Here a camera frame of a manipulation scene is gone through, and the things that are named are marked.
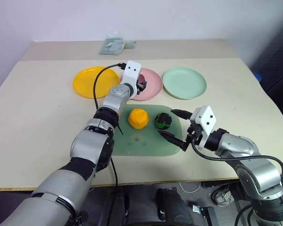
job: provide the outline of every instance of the table top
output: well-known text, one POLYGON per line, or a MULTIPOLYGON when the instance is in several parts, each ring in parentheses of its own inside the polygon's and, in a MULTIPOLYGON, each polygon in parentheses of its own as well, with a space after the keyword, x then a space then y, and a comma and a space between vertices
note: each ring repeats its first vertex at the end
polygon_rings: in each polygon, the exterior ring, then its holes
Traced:
MULTIPOLYGON (((192 68, 206 79, 207 90, 196 99, 180 100, 163 89, 151 100, 129 100, 128 104, 166 105, 190 112, 210 105, 217 118, 215 129, 223 128, 234 135, 248 137, 257 144, 261 154, 283 161, 280 110, 235 54, 228 51, 227 57, 212 54, 214 57, 210 58, 210 50, 204 48, 203 52, 201 58, 189 54, 186 57, 190 58, 132 58, 160 76, 173 67, 192 68)), ((73 139, 95 113, 93 99, 83 98, 73 90, 73 78, 84 68, 128 59, 119 55, 115 59, 57 60, 62 56, 52 59, 49 54, 46 57, 50 59, 45 60, 40 54, 33 60, 36 55, 27 57, 26 54, 0 87, 0 190, 33 190, 69 161, 73 139)), ((185 135, 189 122, 182 119, 180 122, 185 135)), ((214 156, 208 150, 203 152, 214 156)), ((114 156, 113 159, 120 184, 237 178, 228 164, 202 159, 191 147, 167 157, 114 156)), ((113 183, 114 174, 109 166, 96 174, 92 185, 113 183)))

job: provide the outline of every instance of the floor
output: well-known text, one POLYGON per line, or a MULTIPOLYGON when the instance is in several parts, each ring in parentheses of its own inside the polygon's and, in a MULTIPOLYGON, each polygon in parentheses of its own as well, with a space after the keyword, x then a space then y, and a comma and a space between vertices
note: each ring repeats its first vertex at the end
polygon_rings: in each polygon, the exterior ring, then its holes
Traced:
MULTIPOLYGON (((198 182, 182 183, 186 191, 197 188, 198 182)), ((158 188, 176 187, 178 193, 182 196, 188 206, 195 203, 201 207, 213 206, 220 226, 232 226, 234 224, 238 210, 248 205, 247 201, 232 202, 227 207, 218 207, 213 204, 210 194, 215 188, 202 188, 194 193, 185 193, 178 183, 171 184, 153 184, 153 185, 133 185, 124 186, 124 190, 129 193, 130 209, 129 223, 141 221, 159 221, 156 214, 156 204, 154 202, 156 190, 158 188)), ((98 223, 99 215, 103 207, 103 203, 107 195, 113 191, 113 187, 94 188, 89 192, 88 197, 82 208, 82 217, 85 226, 95 226, 98 223)), ((30 192, 0 192, 0 223, 20 204, 20 202, 28 197, 30 192)), ((193 213, 193 220, 196 225, 207 226, 207 222, 201 215, 193 213)), ((246 226, 246 216, 242 217, 239 226, 246 226)))

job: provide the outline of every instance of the green and black ball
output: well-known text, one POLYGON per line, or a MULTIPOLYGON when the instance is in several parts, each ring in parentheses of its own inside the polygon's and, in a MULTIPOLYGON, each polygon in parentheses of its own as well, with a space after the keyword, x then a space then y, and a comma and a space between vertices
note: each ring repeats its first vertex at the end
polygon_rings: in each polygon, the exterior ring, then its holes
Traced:
POLYGON ((170 127, 172 118, 167 113, 159 113, 154 120, 157 129, 167 129, 170 127))

